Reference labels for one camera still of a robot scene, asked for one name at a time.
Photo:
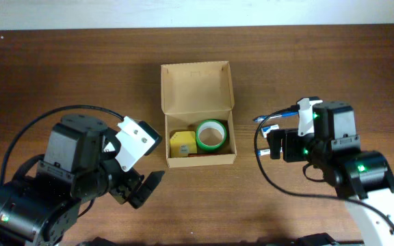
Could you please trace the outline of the orange stapler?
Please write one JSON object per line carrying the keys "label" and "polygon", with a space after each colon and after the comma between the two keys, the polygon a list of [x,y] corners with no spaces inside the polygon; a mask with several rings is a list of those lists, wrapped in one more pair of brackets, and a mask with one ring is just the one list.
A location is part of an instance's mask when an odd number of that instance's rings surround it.
{"label": "orange stapler", "polygon": [[188,154],[187,157],[191,158],[191,157],[204,157],[204,156],[217,156],[217,155],[223,155],[223,154],[219,154],[219,153],[203,153],[203,154]]}

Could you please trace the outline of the green tape roll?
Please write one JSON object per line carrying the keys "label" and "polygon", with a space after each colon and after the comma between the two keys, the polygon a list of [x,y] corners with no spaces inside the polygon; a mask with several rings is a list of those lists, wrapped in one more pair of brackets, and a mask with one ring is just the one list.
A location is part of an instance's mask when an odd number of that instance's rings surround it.
{"label": "green tape roll", "polygon": [[205,120],[196,129],[197,146],[206,152],[217,151],[226,141],[227,131],[217,120]]}

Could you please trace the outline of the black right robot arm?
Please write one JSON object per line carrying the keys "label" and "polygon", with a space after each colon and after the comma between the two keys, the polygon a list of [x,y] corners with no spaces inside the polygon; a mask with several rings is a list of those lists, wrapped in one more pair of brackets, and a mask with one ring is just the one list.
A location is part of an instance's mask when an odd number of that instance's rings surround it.
{"label": "black right robot arm", "polygon": [[306,162],[334,187],[331,198],[344,202],[365,245],[394,245],[394,174],[378,151],[363,151],[353,108],[346,102],[302,98],[261,119],[298,115],[297,128],[267,134],[271,159]]}

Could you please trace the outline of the white blue staples box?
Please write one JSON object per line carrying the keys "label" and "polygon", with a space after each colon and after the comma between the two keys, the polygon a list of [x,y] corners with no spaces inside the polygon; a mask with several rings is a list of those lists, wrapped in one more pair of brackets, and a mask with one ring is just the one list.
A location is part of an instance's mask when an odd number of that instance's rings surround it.
{"label": "white blue staples box", "polygon": [[262,136],[264,138],[266,138],[271,131],[275,131],[275,130],[278,130],[278,129],[279,129],[279,125],[277,125],[277,124],[273,124],[273,125],[269,125],[269,126],[263,126],[261,128],[261,134],[262,134]]}

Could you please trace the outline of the yellow spiral notepad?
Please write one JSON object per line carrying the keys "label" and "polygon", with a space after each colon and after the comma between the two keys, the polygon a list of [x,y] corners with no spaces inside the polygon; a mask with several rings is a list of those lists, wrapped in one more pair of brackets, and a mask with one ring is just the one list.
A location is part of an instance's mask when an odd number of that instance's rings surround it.
{"label": "yellow spiral notepad", "polygon": [[172,158],[188,157],[196,154],[197,143],[194,131],[178,131],[170,138],[170,155]]}

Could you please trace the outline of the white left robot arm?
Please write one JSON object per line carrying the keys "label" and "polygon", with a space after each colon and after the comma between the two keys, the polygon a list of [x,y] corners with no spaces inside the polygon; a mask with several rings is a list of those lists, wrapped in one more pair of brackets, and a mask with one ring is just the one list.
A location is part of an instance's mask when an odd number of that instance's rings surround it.
{"label": "white left robot arm", "polygon": [[47,151],[0,186],[0,245],[56,245],[83,215],[81,206],[107,194],[134,209],[145,203],[164,172],[143,176],[133,166],[162,137],[129,117],[118,126],[115,131],[89,115],[62,117]]}

